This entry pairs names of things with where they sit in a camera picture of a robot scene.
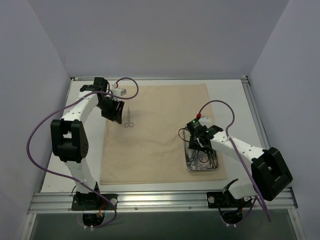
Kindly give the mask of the surgical scissors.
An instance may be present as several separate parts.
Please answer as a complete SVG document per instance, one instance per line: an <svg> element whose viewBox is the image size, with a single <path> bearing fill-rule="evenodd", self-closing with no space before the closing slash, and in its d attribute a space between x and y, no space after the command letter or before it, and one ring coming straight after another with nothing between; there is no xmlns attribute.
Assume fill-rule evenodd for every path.
<svg viewBox="0 0 320 240"><path fill-rule="evenodd" d="M130 111L130 107L127 107L127 119L126 122L124 123L124 127L125 128L132 128L134 126L134 123L131 120L131 111Z"/></svg>

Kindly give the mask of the metal instrument tray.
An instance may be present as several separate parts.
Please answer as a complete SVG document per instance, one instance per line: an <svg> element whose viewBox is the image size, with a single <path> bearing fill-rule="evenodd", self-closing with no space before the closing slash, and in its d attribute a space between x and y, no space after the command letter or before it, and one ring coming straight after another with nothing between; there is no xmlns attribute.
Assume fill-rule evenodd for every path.
<svg viewBox="0 0 320 240"><path fill-rule="evenodd" d="M189 140L190 140L190 138L191 138L191 135L190 135L190 133L189 133L189 131L187 130L186 127L185 127L185 128L182 128L181 131L182 131L182 137L181 137L181 139L182 139L182 141L183 141L184 153L185 153L185 158L186 158L186 152L187 152L187 150L191 150L191 149L188 148ZM206 155L208 156L208 159L209 159L209 151L212 151L212 150L197 150L197 151L198 151L198 154L199 154L199 153L202 153L203 155L206 154ZM212 169L211 166L210 166L209 169L196 170L196 171L190 171L190 170L189 170L189 171L190 171L190 172L204 172L204 171L215 171L215 170L217 170L217 169L218 169L218 168Z"/></svg>

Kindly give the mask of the surgical forceps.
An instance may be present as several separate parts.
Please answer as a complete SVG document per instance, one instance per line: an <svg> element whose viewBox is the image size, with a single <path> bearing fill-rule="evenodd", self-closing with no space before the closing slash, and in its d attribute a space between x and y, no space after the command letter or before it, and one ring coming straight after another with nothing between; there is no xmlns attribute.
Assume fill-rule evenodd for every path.
<svg viewBox="0 0 320 240"><path fill-rule="evenodd" d="M210 165L212 169L217 169L219 166L218 155L215 150L210 150L208 153Z"/></svg>

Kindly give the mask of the beige cloth wrap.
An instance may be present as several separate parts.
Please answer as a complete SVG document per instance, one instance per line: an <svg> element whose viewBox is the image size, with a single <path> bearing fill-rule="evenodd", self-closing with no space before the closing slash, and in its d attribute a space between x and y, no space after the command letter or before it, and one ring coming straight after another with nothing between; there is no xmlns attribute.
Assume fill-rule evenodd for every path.
<svg viewBox="0 0 320 240"><path fill-rule="evenodd" d="M197 113L213 118L205 103L210 96L205 84L126 85L133 127L108 121L105 127L100 183L102 185L181 183L224 180L223 156L213 171L192 172L186 167L181 129Z"/></svg>

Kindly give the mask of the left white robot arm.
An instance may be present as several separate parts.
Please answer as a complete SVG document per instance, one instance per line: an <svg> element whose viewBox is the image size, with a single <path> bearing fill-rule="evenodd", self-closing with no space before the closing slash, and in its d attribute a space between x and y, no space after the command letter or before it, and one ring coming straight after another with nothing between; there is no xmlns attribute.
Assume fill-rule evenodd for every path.
<svg viewBox="0 0 320 240"><path fill-rule="evenodd" d="M126 94L125 89L115 88L108 91L109 83L103 77L95 77L92 84L85 84L79 90L75 103L61 119L50 124L52 151L68 167L71 177L75 178L76 192L83 194L83 204L90 210L100 206L99 186L93 178L86 157L89 141L84 123L94 108L99 108L101 116L122 124L125 102L116 96Z"/></svg>

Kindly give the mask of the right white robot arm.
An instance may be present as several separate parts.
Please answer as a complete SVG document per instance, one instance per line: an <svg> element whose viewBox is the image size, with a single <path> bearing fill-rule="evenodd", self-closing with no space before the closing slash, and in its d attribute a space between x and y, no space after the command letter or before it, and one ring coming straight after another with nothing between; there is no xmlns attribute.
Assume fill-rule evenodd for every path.
<svg viewBox="0 0 320 240"><path fill-rule="evenodd" d="M197 118L186 124L186 130L190 133L189 149L221 152L239 161L248 173L248 178L236 179L224 188L222 200L227 206L234 206L244 197L258 196L270 202L293 181L281 152L275 147L250 145L216 125L207 127Z"/></svg>

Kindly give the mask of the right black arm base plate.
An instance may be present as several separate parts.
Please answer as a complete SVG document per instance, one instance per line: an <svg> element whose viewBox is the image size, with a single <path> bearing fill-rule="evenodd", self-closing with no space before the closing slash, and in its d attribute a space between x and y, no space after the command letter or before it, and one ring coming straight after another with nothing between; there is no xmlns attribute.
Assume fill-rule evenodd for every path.
<svg viewBox="0 0 320 240"><path fill-rule="evenodd" d="M210 209L238 209L249 208L252 205L251 197L235 199L229 192L209 191L206 193L207 205Z"/></svg>

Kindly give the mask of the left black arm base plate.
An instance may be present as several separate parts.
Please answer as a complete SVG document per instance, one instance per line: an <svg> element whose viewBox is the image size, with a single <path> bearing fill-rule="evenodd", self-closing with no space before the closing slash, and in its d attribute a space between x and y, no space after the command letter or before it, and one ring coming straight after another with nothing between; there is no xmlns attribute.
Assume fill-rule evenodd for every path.
<svg viewBox="0 0 320 240"><path fill-rule="evenodd" d="M73 195L72 211L114 210L114 207L104 198L95 193L76 192Z"/></svg>

